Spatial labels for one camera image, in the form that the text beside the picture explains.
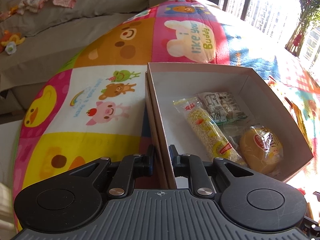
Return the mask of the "beige sofa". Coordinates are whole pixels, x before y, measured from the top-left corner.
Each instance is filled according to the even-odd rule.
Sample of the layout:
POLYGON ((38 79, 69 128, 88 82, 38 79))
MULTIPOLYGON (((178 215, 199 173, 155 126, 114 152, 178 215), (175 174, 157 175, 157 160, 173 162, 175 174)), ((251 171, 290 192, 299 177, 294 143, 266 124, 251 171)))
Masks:
POLYGON ((125 20, 168 0, 76 0, 72 9, 45 6, 1 23, 21 33, 12 55, 1 53, 1 113, 21 113, 41 87, 82 48, 125 20))

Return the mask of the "white cardboard box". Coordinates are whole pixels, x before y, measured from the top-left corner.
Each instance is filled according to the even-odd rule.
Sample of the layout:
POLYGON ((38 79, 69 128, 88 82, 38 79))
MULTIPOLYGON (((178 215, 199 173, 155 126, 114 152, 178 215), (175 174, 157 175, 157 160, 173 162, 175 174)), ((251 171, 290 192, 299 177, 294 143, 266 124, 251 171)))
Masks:
POLYGON ((229 159, 288 181, 313 158, 294 119, 252 68, 150 63, 147 106, 168 185, 176 187, 169 146, 204 161, 229 159))

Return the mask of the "orange plush toy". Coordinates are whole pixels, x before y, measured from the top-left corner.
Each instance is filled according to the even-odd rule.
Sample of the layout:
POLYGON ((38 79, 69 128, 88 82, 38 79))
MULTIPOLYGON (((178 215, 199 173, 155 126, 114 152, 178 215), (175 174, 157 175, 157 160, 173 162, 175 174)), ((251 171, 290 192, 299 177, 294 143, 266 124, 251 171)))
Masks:
POLYGON ((8 30, 3 31, 1 37, 1 53, 6 52, 8 55, 16 53, 17 46, 25 41, 21 33, 11 33, 8 30))

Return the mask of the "small bread bun pack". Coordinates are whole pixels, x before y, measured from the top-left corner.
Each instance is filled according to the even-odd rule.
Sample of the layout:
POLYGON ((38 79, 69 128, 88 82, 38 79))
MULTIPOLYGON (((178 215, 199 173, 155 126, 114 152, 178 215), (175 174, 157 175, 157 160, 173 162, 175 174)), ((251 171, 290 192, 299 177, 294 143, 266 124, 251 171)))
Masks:
POLYGON ((283 146, 278 137, 262 125, 246 128, 239 146, 247 165, 262 174, 273 172, 284 157, 283 146))

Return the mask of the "yellow rice cracker bar pack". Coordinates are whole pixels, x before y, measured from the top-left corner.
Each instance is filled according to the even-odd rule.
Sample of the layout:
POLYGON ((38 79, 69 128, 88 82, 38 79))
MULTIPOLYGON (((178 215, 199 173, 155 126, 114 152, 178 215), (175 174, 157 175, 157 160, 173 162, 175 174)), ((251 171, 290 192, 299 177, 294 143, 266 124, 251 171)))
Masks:
POLYGON ((173 105, 203 143, 210 159, 224 158, 246 165, 197 97, 176 100, 173 105))

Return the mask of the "potted plant with red ribbon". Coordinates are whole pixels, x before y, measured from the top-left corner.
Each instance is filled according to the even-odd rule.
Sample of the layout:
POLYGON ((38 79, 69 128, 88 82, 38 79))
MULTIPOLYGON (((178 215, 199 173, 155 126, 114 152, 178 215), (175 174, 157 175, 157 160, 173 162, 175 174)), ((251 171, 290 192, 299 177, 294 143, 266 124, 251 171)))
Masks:
POLYGON ((300 16, 298 24, 285 49, 293 56, 299 57, 304 38, 310 26, 319 26, 319 0, 299 0, 300 16))

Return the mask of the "colourful cartoon play mat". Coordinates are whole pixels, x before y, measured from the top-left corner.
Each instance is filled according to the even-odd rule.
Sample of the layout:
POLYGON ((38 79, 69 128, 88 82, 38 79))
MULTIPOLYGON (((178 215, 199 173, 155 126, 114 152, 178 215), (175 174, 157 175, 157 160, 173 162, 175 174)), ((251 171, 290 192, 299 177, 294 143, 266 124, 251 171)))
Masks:
POLYGON ((71 58, 27 110, 13 193, 115 148, 116 159, 151 140, 142 97, 149 62, 253 68, 288 109, 313 159, 295 185, 319 178, 319 86, 257 29, 196 0, 170 0, 129 18, 71 58))

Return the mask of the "green white snack pack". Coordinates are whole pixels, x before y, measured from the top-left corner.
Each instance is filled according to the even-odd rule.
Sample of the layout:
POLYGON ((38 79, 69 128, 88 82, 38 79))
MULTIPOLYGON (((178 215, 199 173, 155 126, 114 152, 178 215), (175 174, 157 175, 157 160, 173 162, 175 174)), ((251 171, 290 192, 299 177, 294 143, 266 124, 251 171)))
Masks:
POLYGON ((197 97, 217 125, 247 118, 232 93, 204 92, 197 97))

